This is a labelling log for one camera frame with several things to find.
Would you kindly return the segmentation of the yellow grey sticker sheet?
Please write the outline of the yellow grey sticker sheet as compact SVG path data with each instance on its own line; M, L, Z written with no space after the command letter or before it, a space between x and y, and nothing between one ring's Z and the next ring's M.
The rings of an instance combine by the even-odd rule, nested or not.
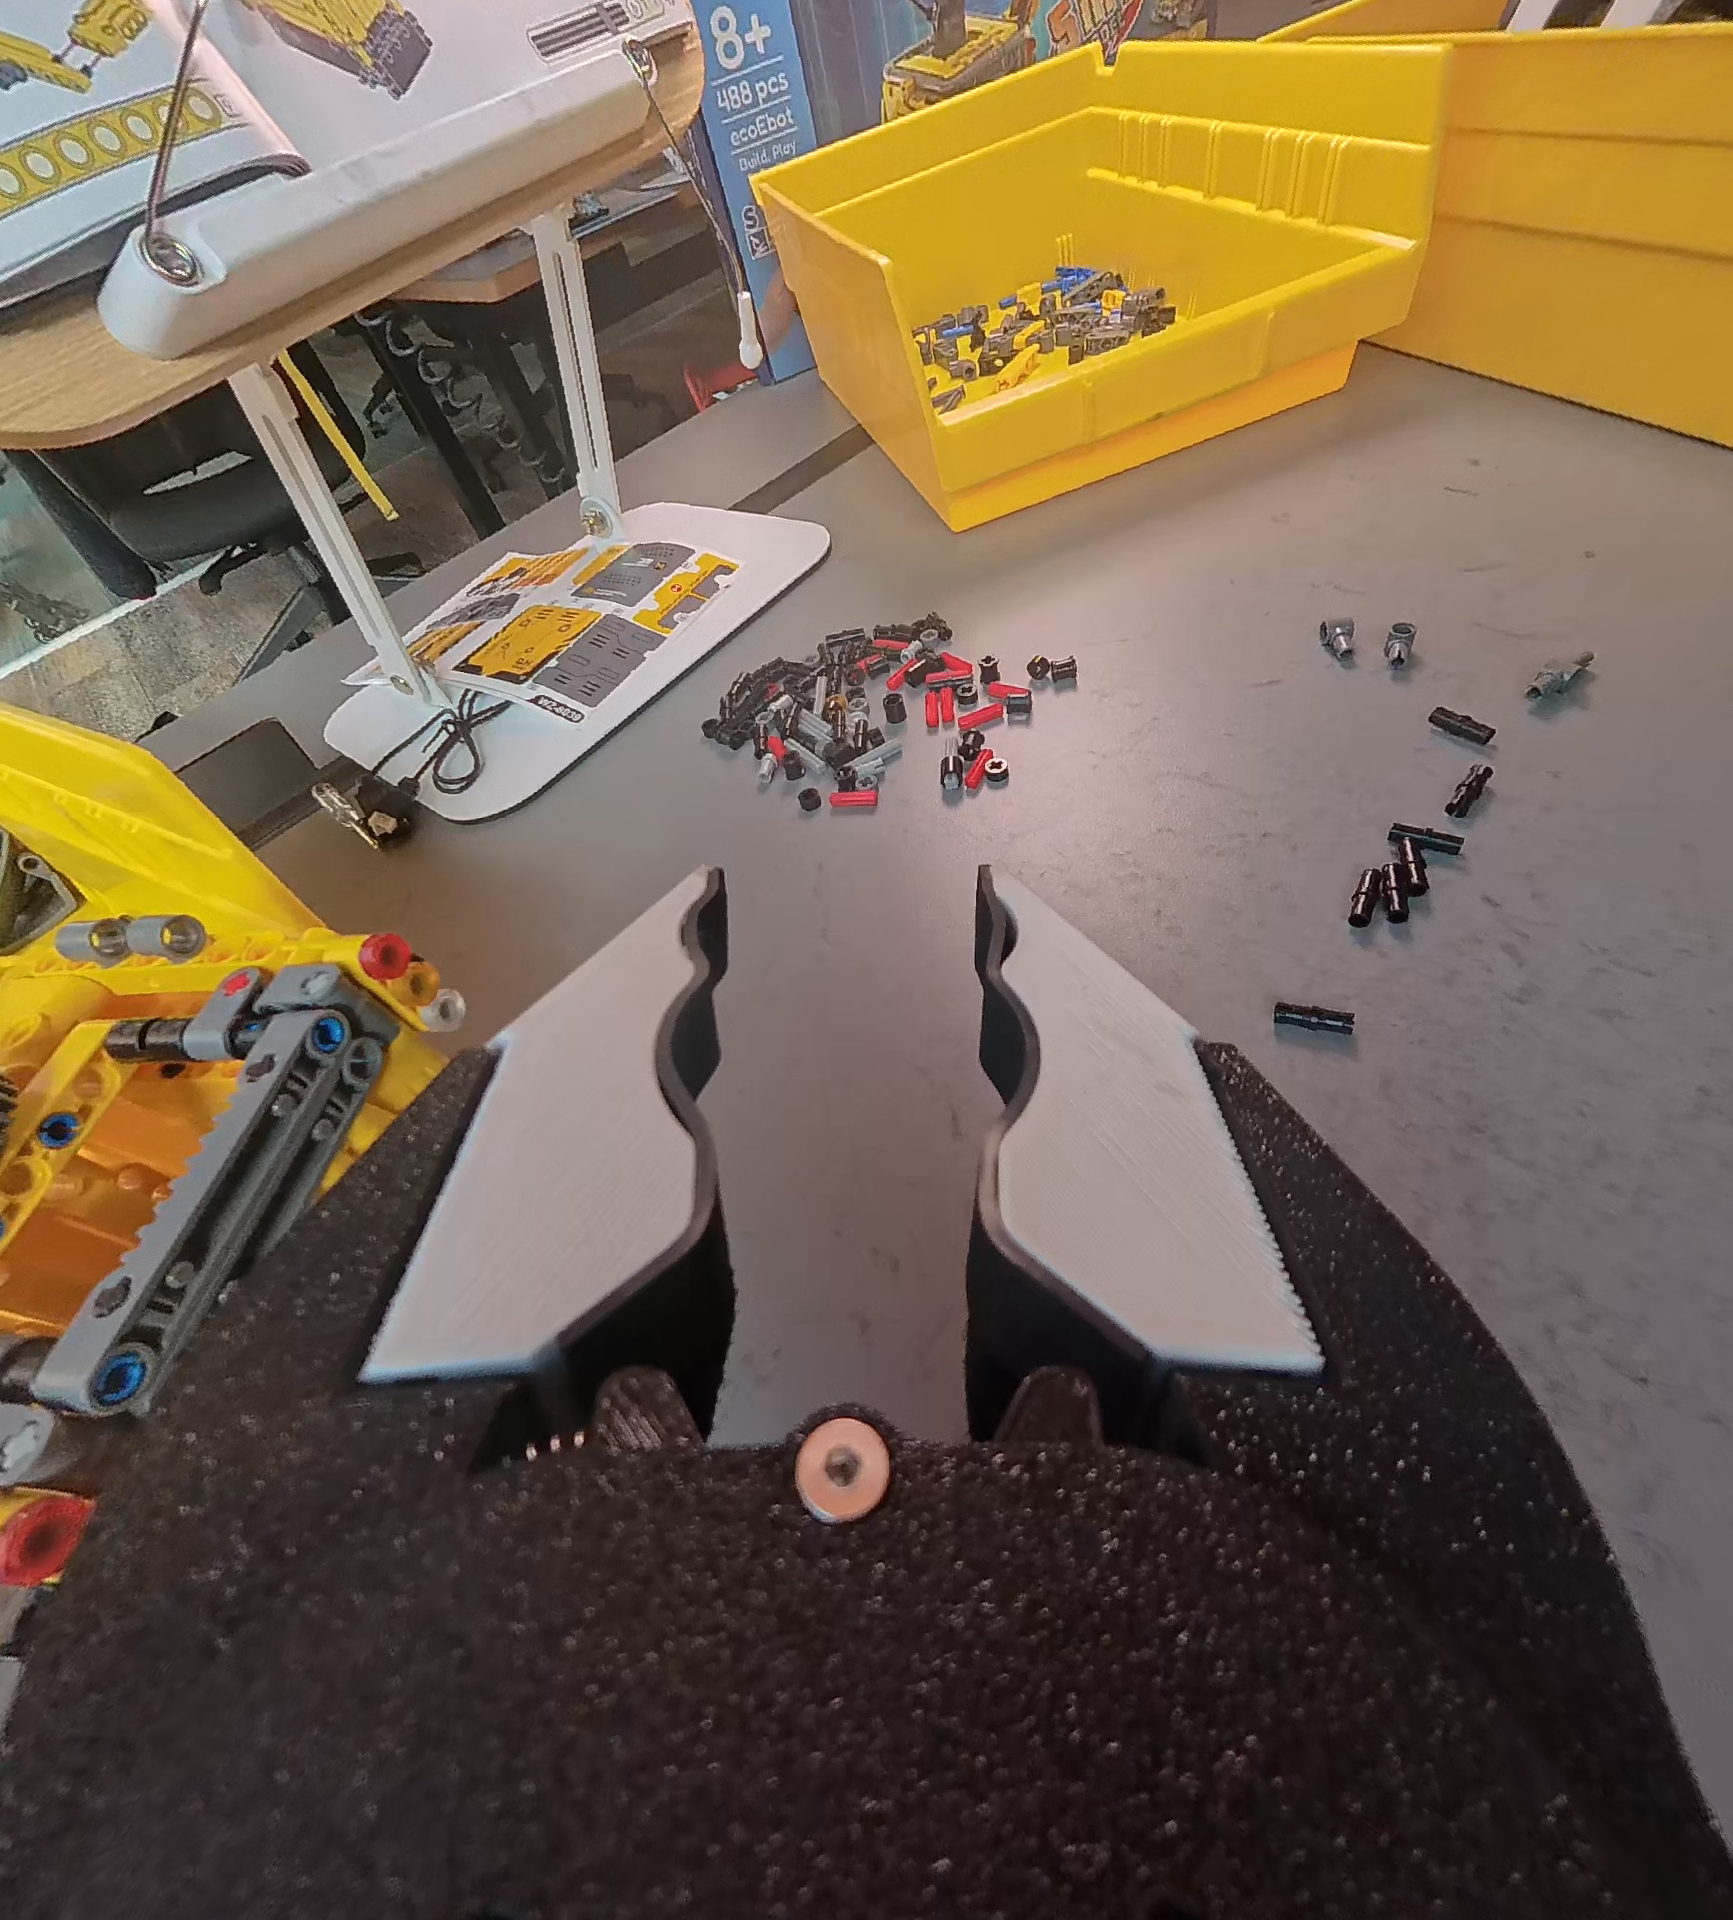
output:
M408 656L461 695L483 688L583 722L733 585L740 566L683 539L583 539L508 555L434 611Z

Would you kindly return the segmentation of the pile of red black lego pieces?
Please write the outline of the pile of red black lego pieces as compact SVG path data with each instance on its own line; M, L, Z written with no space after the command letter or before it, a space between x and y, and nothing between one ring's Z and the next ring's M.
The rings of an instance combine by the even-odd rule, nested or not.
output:
M1013 734L1079 684L1078 653L961 656L940 614L821 635L740 671L701 722L757 794L805 816L868 816L905 756L933 751L947 805L1008 791Z

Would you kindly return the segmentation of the small black clip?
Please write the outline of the small black clip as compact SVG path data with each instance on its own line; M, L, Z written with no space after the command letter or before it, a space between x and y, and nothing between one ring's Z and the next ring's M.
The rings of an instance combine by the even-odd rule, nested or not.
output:
M348 830L373 853L400 850L410 841L418 823L416 788L408 782L382 782L371 772L337 782L324 779L310 788L310 798L337 826Z

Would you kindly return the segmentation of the lego instruction booklet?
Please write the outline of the lego instruction booklet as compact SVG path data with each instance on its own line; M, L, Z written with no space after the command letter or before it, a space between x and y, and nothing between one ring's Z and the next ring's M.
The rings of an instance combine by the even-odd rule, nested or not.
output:
M687 2L0 2L0 307L176 361L650 123Z

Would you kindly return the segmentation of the pile of grey blue lego pieces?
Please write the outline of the pile of grey blue lego pieces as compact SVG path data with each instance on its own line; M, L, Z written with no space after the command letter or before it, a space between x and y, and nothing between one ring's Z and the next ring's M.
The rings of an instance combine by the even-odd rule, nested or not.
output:
M1009 295L944 310L908 337L928 407L947 417L1165 335L1175 321L1178 303L1162 283L1072 264Z

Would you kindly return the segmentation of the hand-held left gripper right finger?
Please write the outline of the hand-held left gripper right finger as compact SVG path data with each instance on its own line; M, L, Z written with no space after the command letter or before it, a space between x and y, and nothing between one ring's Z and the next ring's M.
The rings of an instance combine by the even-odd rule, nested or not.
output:
M1185 1434L1186 1377L1313 1388L1323 1339L1202 1031L998 867L975 872L973 968L998 1097L966 1263L973 1440L1047 1368L1141 1449Z

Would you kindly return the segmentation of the white book stand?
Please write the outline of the white book stand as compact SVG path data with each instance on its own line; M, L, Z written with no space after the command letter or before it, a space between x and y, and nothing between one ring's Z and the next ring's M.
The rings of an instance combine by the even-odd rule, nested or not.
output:
M373 666L327 744L448 820L532 802L829 550L794 518L625 508L572 200L676 148L687 2L0 2L0 448L103 441L224 384ZM527 231L583 531L408 635L282 352Z

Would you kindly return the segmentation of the yellow lego vehicle model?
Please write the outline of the yellow lego vehicle model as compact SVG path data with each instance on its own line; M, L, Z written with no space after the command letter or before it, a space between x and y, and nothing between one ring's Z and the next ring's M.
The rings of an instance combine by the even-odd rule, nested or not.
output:
M0 1592L58 1581L217 1298L442 1069L401 937L122 910L0 823Z

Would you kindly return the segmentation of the scattered black lego pins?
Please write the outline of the scattered black lego pins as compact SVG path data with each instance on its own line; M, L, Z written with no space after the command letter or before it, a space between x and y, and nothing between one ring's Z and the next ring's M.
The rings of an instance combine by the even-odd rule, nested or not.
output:
M1496 729L1482 726L1478 718L1455 708L1431 708L1430 729L1455 743L1466 743L1469 749L1490 749L1496 739ZM1444 817L1466 820L1473 805L1485 796L1494 770L1496 768L1490 763L1471 763L1444 802ZM1409 924L1413 903L1430 893L1430 860L1458 858L1462 846L1462 831L1393 820L1386 826L1386 860L1361 868L1354 886L1348 927L1354 934L1371 930L1375 919L1383 924ZM1350 1039L1358 1031L1358 1018L1350 1010L1316 1000L1276 1000L1272 1006L1272 1024L1276 1030L1310 1031L1330 1039Z

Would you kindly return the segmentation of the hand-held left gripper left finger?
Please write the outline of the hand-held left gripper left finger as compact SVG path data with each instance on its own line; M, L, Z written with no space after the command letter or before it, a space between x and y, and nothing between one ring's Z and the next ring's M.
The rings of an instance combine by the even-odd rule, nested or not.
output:
M732 1256L701 1094L726 968L726 874L695 868L497 1030L363 1385L496 1382L552 1444L710 1440Z

